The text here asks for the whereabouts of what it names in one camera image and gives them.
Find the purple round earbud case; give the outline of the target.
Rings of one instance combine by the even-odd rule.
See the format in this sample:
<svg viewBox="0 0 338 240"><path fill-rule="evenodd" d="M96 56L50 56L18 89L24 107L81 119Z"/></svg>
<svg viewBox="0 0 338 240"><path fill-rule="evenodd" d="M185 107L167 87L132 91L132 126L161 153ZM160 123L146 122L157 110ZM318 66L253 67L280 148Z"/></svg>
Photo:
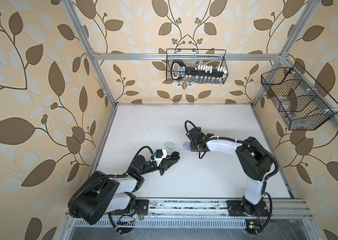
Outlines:
<svg viewBox="0 0 338 240"><path fill-rule="evenodd" d="M190 142L184 142L184 143L183 143L183 148L184 148L185 150L189 150L189 149L191 148Z"/></svg>

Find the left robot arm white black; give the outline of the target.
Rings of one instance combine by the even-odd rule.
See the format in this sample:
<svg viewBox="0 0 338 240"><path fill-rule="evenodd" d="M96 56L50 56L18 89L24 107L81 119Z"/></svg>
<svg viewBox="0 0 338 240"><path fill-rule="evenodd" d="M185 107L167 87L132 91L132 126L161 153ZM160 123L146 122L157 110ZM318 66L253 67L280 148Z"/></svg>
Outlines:
<svg viewBox="0 0 338 240"><path fill-rule="evenodd" d="M159 172L162 176L179 160L178 152L154 152L149 146L143 146L124 174L107 175L95 171L70 198L69 215L81 218L90 225L97 223L105 214L131 217L142 215L148 206L137 201L134 192L144 183L143 175Z"/></svg>

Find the black round earbud case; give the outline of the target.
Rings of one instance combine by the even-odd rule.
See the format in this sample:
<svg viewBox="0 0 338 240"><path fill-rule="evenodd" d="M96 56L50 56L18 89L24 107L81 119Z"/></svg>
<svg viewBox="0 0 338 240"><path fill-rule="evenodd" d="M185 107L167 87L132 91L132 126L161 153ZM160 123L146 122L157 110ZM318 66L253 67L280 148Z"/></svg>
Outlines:
<svg viewBox="0 0 338 240"><path fill-rule="evenodd" d="M171 160L179 160L180 159L180 153L179 152L173 152L171 154Z"/></svg>

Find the mint green charging case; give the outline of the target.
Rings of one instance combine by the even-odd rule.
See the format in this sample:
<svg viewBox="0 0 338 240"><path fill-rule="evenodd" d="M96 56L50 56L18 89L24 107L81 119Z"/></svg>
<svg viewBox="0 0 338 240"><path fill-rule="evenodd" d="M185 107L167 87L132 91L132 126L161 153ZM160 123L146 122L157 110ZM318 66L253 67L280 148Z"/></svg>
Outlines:
<svg viewBox="0 0 338 240"><path fill-rule="evenodd" d="M172 143L172 142L166 142L166 143L165 143L165 147L166 147L167 149L172 150L172 149L175 148L175 144Z"/></svg>

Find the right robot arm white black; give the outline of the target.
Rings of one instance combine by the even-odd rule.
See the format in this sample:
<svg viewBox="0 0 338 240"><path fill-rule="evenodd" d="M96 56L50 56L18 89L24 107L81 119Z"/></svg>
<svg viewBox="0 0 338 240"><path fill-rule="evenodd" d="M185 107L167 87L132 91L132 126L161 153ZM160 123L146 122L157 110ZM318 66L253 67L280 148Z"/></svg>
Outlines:
<svg viewBox="0 0 338 240"><path fill-rule="evenodd" d="M247 175L246 192L238 210L247 216L256 215L266 195L268 179L279 172L275 157L254 137L246 140L215 137L213 134L204 134L200 127L189 120L185 121L184 126L190 140L190 150L199 153L199 159L207 152L221 152L238 157Z"/></svg>

